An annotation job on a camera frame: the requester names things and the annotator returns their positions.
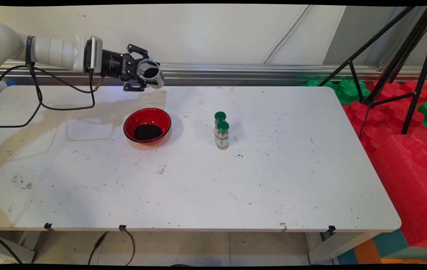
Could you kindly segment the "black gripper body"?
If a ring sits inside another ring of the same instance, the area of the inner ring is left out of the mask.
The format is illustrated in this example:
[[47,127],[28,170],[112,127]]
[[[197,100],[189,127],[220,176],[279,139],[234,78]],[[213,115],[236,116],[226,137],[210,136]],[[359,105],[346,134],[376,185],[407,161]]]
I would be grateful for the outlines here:
[[139,59],[130,54],[102,50],[101,76],[129,81],[136,77]]

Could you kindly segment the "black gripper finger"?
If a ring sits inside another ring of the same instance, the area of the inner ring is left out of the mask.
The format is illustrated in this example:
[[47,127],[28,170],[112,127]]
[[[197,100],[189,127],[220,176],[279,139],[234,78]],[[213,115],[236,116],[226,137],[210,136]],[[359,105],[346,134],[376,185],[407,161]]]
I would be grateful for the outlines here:
[[123,82],[124,91],[143,92],[147,88],[147,83],[138,76],[124,76]]
[[133,44],[127,46],[126,63],[140,63],[143,60],[149,60],[148,51]]

